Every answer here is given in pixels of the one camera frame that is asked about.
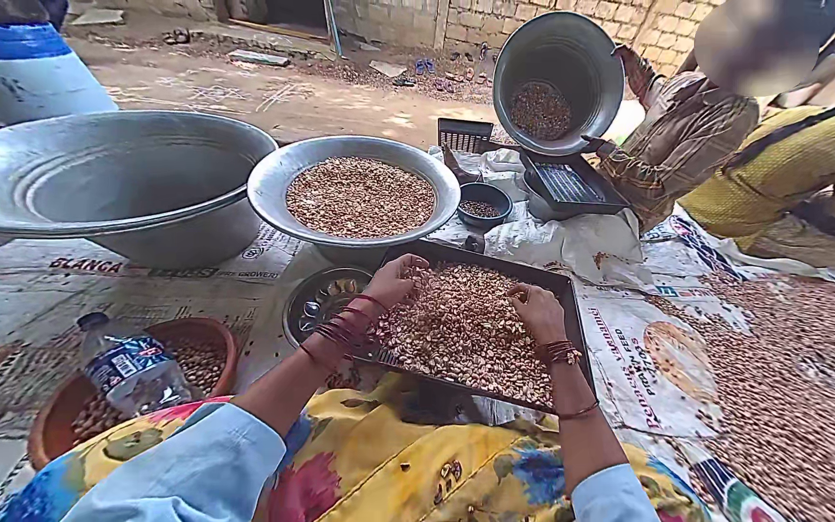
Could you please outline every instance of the bottle cap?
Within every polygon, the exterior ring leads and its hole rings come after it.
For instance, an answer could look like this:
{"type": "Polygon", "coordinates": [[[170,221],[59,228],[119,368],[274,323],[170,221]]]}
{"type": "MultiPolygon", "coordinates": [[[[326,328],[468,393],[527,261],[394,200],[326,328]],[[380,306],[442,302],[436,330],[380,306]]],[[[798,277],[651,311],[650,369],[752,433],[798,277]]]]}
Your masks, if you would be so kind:
{"type": "Polygon", "coordinates": [[[109,322],[109,316],[102,312],[92,312],[76,319],[76,324],[83,329],[84,332],[92,330],[94,327],[101,326],[109,322]]]}

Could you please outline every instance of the aluminum bowl with peanuts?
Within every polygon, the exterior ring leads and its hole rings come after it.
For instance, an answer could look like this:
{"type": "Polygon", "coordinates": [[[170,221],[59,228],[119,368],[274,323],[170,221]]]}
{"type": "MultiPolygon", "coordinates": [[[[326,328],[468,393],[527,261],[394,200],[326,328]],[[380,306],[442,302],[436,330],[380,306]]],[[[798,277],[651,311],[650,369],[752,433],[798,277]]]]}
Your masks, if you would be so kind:
{"type": "Polygon", "coordinates": [[[254,167],[247,191],[253,210],[274,229],[342,248],[422,238],[459,205],[457,177],[441,161],[372,136],[315,137],[279,148],[254,167]],[[347,172],[378,180],[354,183],[344,179],[347,172]]]}

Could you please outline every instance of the bottle label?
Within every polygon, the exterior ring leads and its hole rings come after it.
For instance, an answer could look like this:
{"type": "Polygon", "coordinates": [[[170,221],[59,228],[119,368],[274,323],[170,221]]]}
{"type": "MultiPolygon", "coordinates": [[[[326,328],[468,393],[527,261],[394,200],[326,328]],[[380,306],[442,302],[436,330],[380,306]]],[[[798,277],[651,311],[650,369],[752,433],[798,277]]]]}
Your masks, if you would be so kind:
{"type": "Polygon", "coordinates": [[[107,394],[131,375],[172,360],[159,341],[142,335],[125,339],[99,354],[86,364],[83,372],[102,393],[107,394]]]}

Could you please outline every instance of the yellow clothing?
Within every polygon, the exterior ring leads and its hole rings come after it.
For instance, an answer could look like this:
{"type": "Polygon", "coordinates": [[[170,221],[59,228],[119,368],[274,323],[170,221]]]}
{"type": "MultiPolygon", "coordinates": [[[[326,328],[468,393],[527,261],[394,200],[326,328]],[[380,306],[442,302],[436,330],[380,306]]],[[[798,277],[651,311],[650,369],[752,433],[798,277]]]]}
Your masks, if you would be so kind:
{"type": "MultiPolygon", "coordinates": [[[[286,436],[288,453],[253,520],[573,520],[563,495],[555,416],[503,427],[403,421],[416,412],[416,393],[413,380],[386,374],[368,394],[335,389],[312,397],[286,436]]],[[[42,469],[0,520],[56,522],[99,480],[165,440],[199,406],[138,417],[76,446],[42,469]]],[[[665,464],[622,445],[664,520],[711,522],[697,494],[665,464]]]]}
{"type": "MultiPolygon", "coordinates": [[[[743,147],[823,111],[799,107],[777,113],[765,119],[743,147]]],[[[823,208],[835,216],[835,116],[772,144],[741,167],[721,169],[678,202],[705,230],[733,238],[747,251],[787,211],[830,186],[833,195],[823,208]]]]}

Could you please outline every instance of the black plastic tray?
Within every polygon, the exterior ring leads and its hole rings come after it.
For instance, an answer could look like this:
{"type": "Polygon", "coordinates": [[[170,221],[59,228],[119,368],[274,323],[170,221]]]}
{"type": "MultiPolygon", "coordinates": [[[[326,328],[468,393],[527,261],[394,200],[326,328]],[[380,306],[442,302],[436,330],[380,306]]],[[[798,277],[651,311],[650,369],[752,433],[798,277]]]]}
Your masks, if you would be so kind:
{"type": "Polygon", "coordinates": [[[603,175],[599,174],[581,154],[553,157],[529,151],[520,154],[526,172],[524,180],[536,190],[554,211],[567,215],[617,214],[628,207],[603,175]],[[568,173],[548,174],[544,165],[557,165],[568,173]]]}
{"type": "MultiPolygon", "coordinates": [[[[588,361],[588,350],[586,349],[585,339],[582,335],[582,319],[579,316],[579,307],[575,300],[575,290],[573,289],[572,282],[569,278],[561,274],[542,270],[540,268],[511,263],[510,261],[495,259],[494,257],[490,257],[488,255],[475,254],[474,252],[470,252],[468,250],[461,250],[451,246],[431,243],[424,240],[390,247],[386,252],[385,257],[382,259],[382,265],[385,265],[389,260],[395,259],[404,254],[420,255],[424,259],[427,259],[432,265],[440,261],[449,261],[493,268],[504,275],[550,290],[556,295],[556,298],[560,301],[560,304],[566,311],[566,335],[569,337],[569,340],[573,341],[576,348],[582,352],[582,358],[579,360],[579,367],[582,369],[582,373],[586,376],[588,386],[591,387],[593,392],[595,391],[595,382],[591,373],[591,364],[589,364],[588,361]]],[[[370,351],[366,354],[366,357],[354,357],[354,359],[359,362],[377,364],[387,370],[398,372],[399,374],[416,375],[422,379],[426,379],[440,385],[456,388],[458,391],[463,393],[492,397],[498,400],[504,400],[504,402],[517,404],[525,408],[539,409],[540,411],[546,411],[549,413],[555,412],[552,408],[543,404],[534,404],[526,400],[506,397],[489,391],[473,388],[471,386],[452,383],[445,379],[432,377],[431,375],[419,374],[417,372],[406,370],[396,364],[393,364],[395,357],[391,351],[386,348],[370,351]]]]}
{"type": "Polygon", "coordinates": [[[444,144],[453,150],[481,154],[483,142],[492,138],[494,125],[453,118],[437,118],[437,145],[444,144]]]}

